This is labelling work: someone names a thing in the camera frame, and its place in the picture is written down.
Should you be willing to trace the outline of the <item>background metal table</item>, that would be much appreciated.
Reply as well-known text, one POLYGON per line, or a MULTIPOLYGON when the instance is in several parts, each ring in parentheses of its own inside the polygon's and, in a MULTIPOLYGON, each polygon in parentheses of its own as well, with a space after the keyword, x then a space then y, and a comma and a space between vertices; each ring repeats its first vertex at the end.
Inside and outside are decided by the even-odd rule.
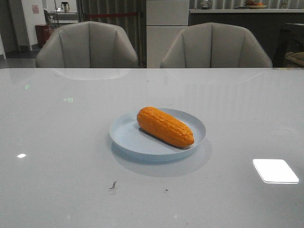
POLYGON ((77 12, 49 12, 51 28, 55 29, 67 24, 78 23, 77 12))

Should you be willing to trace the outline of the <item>dark chair at right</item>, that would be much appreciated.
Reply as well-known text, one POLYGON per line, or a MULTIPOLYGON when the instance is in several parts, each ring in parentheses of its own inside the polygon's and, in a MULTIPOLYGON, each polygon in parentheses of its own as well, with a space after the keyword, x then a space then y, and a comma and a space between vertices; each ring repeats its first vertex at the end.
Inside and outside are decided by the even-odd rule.
POLYGON ((273 67, 286 67, 285 54, 304 51, 304 25, 295 23, 284 24, 279 33, 273 67))

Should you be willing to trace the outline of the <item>fruit bowl on counter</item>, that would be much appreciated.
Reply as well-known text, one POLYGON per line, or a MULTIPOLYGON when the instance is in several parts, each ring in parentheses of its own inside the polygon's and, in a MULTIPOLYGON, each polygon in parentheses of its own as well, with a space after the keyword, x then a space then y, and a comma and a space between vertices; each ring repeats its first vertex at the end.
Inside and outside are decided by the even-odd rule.
POLYGON ((249 9, 265 9, 267 5, 257 0, 246 0, 245 7, 249 9))

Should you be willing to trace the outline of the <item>left grey upholstered chair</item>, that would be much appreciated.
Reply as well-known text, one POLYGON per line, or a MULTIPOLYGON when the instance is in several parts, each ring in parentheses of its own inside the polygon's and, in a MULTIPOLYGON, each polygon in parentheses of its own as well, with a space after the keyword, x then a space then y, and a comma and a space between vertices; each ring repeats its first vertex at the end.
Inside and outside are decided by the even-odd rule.
POLYGON ((37 68, 137 68, 137 54, 117 25, 95 21, 56 29, 36 56, 37 68))

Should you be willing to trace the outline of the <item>pink wall sign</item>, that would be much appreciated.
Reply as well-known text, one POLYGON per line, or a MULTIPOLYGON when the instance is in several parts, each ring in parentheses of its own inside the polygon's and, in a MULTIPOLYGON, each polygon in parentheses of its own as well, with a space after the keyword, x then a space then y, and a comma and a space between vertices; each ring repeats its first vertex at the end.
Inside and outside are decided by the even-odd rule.
POLYGON ((33 12, 33 14, 39 14, 39 7, 38 7, 38 5, 32 5, 32 12, 33 12))

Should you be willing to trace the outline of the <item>orange corn cob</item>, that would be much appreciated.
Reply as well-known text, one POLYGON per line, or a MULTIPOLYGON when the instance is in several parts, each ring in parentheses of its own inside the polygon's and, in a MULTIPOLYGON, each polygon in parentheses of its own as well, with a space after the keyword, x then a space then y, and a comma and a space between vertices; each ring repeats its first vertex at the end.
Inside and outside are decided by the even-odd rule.
POLYGON ((152 106, 137 114, 138 125, 147 133, 177 147, 194 144, 192 130, 183 122, 152 106))

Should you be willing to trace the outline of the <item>light blue round plate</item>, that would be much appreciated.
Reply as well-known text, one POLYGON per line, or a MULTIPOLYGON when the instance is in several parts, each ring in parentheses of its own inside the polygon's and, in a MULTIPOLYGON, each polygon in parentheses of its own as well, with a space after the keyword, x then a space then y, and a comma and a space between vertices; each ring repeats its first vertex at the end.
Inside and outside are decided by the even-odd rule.
POLYGON ((176 109, 161 108, 185 123, 193 132, 194 144, 185 148, 174 147, 142 130, 136 120, 139 110, 116 119, 110 127, 110 136, 121 151, 137 160, 163 163, 184 159, 193 154, 206 136, 206 128, 197 117, 176 109))

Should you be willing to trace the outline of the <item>red barrier belt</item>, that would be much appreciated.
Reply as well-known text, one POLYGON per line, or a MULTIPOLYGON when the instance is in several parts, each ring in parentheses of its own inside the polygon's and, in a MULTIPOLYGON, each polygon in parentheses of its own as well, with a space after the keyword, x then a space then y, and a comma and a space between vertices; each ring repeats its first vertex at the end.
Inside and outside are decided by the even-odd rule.
POLYGON ((120 17, 131 17, 137 16, 137 12, 132 13, 114 13, 114 14, 86 14, 87 18, 120 18, 120 17))

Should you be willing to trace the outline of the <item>red bin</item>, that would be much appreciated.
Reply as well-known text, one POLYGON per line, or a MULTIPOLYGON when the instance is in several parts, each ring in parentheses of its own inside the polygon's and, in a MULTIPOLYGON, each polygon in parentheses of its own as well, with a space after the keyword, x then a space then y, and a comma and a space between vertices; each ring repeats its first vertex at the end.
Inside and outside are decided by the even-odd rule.
POLYGON ((49 25, 36 25, 35 26, 35 31, 36 31, 36 36, 37 36, 37 41, 38 41, 38 47, 41 48, 45 45, 46 41, 50 37, 50 26, 49 25))

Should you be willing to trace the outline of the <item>dark counter with white top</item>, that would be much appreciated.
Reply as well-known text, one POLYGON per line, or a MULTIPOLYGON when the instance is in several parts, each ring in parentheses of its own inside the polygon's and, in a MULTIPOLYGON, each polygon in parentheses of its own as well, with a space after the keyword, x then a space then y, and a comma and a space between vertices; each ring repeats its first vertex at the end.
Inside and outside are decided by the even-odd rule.
POLYGON ((207 22, 241 26, 250 30, 273 60, 281 27, 304 24, 303 9, 191 9, 189 25, 207 22))

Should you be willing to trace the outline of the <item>grey upholstered chair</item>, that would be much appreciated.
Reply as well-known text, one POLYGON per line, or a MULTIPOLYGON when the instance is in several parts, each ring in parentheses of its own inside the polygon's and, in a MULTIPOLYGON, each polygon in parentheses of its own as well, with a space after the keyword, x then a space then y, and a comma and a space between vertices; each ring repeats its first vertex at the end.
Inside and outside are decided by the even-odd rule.
POLYGON ((36 56, 37 68, 137 68, 137 54, 117 25, 95 21, 56 29, 36 56))
POLYGON ((240 26, 203 23, 174 37, 161 68, 271 68, 254 34, 240 26))

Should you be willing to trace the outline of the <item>white cabinet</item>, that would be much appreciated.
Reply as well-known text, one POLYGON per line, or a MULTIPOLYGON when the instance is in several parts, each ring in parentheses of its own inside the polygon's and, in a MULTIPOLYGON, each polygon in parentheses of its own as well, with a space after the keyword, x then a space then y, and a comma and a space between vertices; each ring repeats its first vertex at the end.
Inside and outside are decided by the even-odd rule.
POLYGON ((146 1, 147 67, 159 68, 172 39, 188 26, 188 0, 146 1))

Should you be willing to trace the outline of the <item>right grey upholstered chair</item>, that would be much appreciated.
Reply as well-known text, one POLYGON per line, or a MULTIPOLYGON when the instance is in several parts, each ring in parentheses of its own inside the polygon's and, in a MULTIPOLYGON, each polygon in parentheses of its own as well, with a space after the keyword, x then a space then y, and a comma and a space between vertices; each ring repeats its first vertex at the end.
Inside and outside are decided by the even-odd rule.
POLYGON ((174 37, 161 68, 271 68, 254 34, 240 26, 203 23, 174 37))

